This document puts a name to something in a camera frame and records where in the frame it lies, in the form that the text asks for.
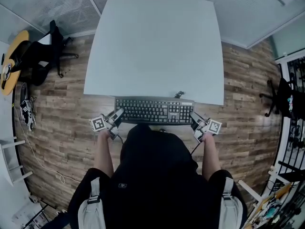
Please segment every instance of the backpack strap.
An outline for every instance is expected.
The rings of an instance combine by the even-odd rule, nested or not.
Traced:
[[[91,195],[80,206],[78,223],[79,229],[106,229],[99,177],[91,181]]]
[[[239,229],[241,226],[243,205],[238,198],[232,196],[233,185],[233,179],[226,177],[221,199],[218,229]]]

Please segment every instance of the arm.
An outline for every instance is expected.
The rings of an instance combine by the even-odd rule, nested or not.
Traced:
[[[208,181],[214,172],[221,169],[213,135],[205,133],[200,145],[204,145],[202,175]]]
[[[110,135],[107,129],[99,132],[93,167],[111,177],[113,175],[113,165],[108,145],[109,137]]]

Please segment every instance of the keyboard key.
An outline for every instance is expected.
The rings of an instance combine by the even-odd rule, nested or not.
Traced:
[[[149,121],[148,118],[129,118],[129,121]]]

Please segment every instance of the white cable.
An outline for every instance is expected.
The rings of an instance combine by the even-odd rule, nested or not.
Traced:
[[[23,132],[23,134],[24,134],[24,136],[25,136],[25,139],[27,140],[27,142],[28,142],[28,144],[29,144],[29,146],[30,146],[30,148],[31,148],[31,150],[32,150],[32,152],[33,152],[33,154],[34,154],[34,157],[35,157],[35,159],[37,160],[38,164],[40,164],[40,166],[41,166],[42,168],[44,168],[44,169],[46,169],[46,170],[48,170],[48,171],[55,172],[55,173],[57,173],[58,175],[60,175],[59,180],[60,180],[61,183],[63,183],[63,184],[66,183],[65,177],[66,177],[66,178],[69,178],[69,179],[71,179],[71,180],[73,180],[73,181],[76,181],[76,182],[80,183],[80,181],[74,180],[73,178],[68,177],[68,176],[64,176],[64,175],[62,175],[61,173],[59,173],[58,171],[56,171],[56,170],[52,170],[52,169],[49,169],[49,168],[44,167],[44,166],[40,163],[40,161],[38,160],[38,158],[36,157],[35,152],[34,152],[32,146],[31,146],[31,144],[30,144],[30,142],[29,142],[27,136],[25,135],[25,132],[24,132],[24,130],[23,130],[23,128],[22,128],[22,125],[21,125],[21,122],[20,122],[20,119],[19,119],[19,118],[18,118],[18,121],[19,121],[20,127],[21,127],[21,129],[22,129],[22,132]]]

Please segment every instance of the hand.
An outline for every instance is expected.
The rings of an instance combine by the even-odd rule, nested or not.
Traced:
[[[213,134],[211,132],[206,132],[202,137],[202,141],[206,142],[207,139],[211,139],[211,138],[214,139]]]
[[[109,137],[110,137],[110,134],[109,134],[108,129],[103,129],[99,132],[99,137],[98,138],[107,140]]]

